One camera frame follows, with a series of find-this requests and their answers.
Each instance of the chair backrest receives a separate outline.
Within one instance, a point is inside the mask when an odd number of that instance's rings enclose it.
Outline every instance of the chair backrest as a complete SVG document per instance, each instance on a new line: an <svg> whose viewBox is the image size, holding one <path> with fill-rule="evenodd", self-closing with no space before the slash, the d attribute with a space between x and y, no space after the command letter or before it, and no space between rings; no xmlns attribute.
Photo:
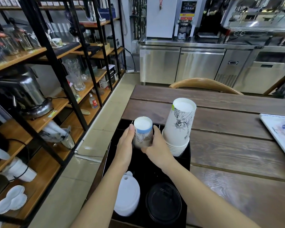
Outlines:
<svg viewBox="0 0 285 228"><path fill-rule="evenodd" d="M241 92L227 85L224 85L218 81L214 81L208 78L200 78L200 77L181 80L181 81L171 84L169 87L170 88L195 87L195 88L221 91L227 94L243 95Z"/></svg>

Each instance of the white wall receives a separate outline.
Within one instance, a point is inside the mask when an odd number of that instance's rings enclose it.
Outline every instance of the white wall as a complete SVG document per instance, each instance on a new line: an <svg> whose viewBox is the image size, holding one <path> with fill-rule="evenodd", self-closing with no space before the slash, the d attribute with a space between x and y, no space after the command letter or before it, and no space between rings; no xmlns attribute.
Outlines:
<svg viewBox="0 0 285 228"><path fill-rule="evenodd" d="M119 17L118 0L111 0L111 3L115 7L116 16ZM122 0L122 4L125 13L125 22L128 27L128 34L124 36L125 48L131 51L131 32L130 32L130 17L129 17L131 12L129 10L129 0ZM4 12L8 18L13 17L27 21L27 18L22 11L4 11ZM41 12L45 21L49 22L45 11ZM87 21L85 11L77 10L76 12L79 21ZM50 11L50 15L54 23L68 23L67 19L65 18L64 11ZM1 14L0 14L0 23L2 25L6 24ZM118 38L120 44L122 44L120 21L114 21L114 30L116 38ZM105 32L106 36L112 35L112 30L110 25L105 25ZM128 69L134 69L132 57L127 51L126 51L126 61L127 61L127 66L131 67ZM34 65L32 66L32 68L36 70L37 75L39 76L38 83L40 84L41 90L44 93L44 95L48 96L55 94L61 89L60 83L51 66Z"/></svg>

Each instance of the tiled floor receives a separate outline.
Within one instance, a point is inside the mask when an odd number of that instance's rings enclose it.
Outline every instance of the tiled floor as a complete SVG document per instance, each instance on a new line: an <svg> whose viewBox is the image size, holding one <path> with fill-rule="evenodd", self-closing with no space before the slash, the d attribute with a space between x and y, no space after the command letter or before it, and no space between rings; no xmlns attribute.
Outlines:
<svg viewBox="0 0 285 228"><path fill-rule="evenodd" d="M79 154L102 160L136 84L140 84L139 74L125 74L78 149ZM73 157L29 228L68 228L86 199L98 167L97 163Z"/></svg>

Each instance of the black metal shelving frame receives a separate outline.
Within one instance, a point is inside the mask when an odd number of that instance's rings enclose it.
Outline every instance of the black metal shelving frame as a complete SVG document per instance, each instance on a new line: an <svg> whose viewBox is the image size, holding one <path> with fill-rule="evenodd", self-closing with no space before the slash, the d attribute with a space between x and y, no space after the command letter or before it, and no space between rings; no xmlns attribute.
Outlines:
<svg viewBox="0 0 285 228"><path fill-rule="evenodd" d="M71 160L75 149L77 148L77 146L79 145L79 143L81 142L82 138L85 136L87 130L89 129L89 127L91 126L91 124L93 123L93 120L89 123L89 125L87 124L81 110L80 107L72 93L72 90L68 84L68 81L66 79L66 76L68 75L64 65L62 64L62 60L58 59L54 53L54 50L45 34L45 30L47 29L47 26L43 24L44 19L42 17L41 11L38 7L38 4L36 3L36 0L18 0L22 11L24 12L25 16L28 19L28 22L30 23L30 26L32 27L40 45L42 47L45 47L47 50L43 53L38 54L37 56L35 56L34 58L38 58L41 56L46 55L47 57L47 64L51 65L60 84L61 87L63 88L65 95L67 97L67 99L69 100L69 104L71 104L73 111L75 112L84 132L83 134L80 136L78 142L76 143L75 147L70 151L69 155L67 156L67 158L65 160L63 160L54 150L52 147L49 146L49 144L44 141L40 135L38 134L38 132L36 132L36 130L34 128L31 127L31 125L27 122L26 119L24 119L13 107L11 107L8 102L10 102L10 100L5 96L0 94L0 105L3 107L3 109L5 111L7 111L12 118L15 119L16 122L19 123L20 126L22 126L33 138L36 139L36 141L45 149L45 151L47 151L60 165L60 169L58 170L57 174L54 176L53 180L49 183L49 186L46 188L45 192L41 195L41 197L38 199L36 205L34 206L33 210L28 214L28 216L25 219L19 219L19 218L14 218L14 217L10 217L10 216L6 216L6 215L0 215L0 221L1 222L6 222L6 223L12 223L15 225L19 225L21 227L27 227L30 222L33 220L34 216L36 215L36 213L38 212L39 208L41 207L42 203L44 202L44 200L46 199L47 195L49 194L49 192L51 191L51 189L53 188L54 184L56 183L56 181L58 180L59 176L61 175L61 173L63 172L63 170L65 169L66 165L69 163L69 161ZM76 14L76 9L75 6L73 4L73 0L58 0L58 1L63 1L65 7L68 7L67 2L69 3L69 10L72 14L72 19L73 19L73 23L74 23L74 27L76 28L76 30L78 32L80 32L79 34L79 39L80 39L80 43L82 46L82 50L84 51L84 55L87 58L87 67L89 68L90 74L92 76L92 81L97 93L97 97L99 100L99 105L100 107L103 106L103 104L105 102L102 102L98 88L97 88L97 83L95 80L95 75L93 73L93 69L92 69L92 65L91 62L89 61L89 56L88 56L88 51L87 51L87 46L85 44L85 39L84 39L84 35L83 33L79 30L80 28L80 23L78 21L78 17ZM95 8L95 12L97 12L97 1L96 0L91 0L93 1L94 4L94 8ZM118 77L120 81L121 78L121 73L120 73L120 68L119 68L119 61L118 61L118 53L117 53L117 48L116 48L116 38L115 38L115 31L114 31L114 22L113 22L113 17L112 17L112 10L111 10L111 2L110 0L108 0L108 4L109 4L109 13L110 13L110 20L111 20L111 27L112 27L112 34L113 34L113 40L114 40L114 51L115 51L115 55L116 55L116 61L117 61L117 72L118 72ZM123 37L123 28L122 28L122 13L121 13L121 0L118 0L118 8L119 8L119 13L120 13L120 25L121 25L121 33L122 33L122 43L124 45L124 37ZM99 35L100 35L100 39L101 42L103 44L102 47L102 51L104 54L104 59L105 59L105 63L106 63L106 68L107 68L107 73L109 73L109 69L108 69L108 58L106 55L106 51L105 51L105 47L104 47L104 37L102 34L102 29L103 29L103 33L104 32L104 27L102 28L100 25L100 21L99 18L97 18L97 29L99 30ZM109 78L109 83L110 83L110 94L113 91L113 86L111 83L111 79ZM98 112L95 114L94 119L96 118L96 116L99 114L99 112L101 111L98 110Z"/></svg>

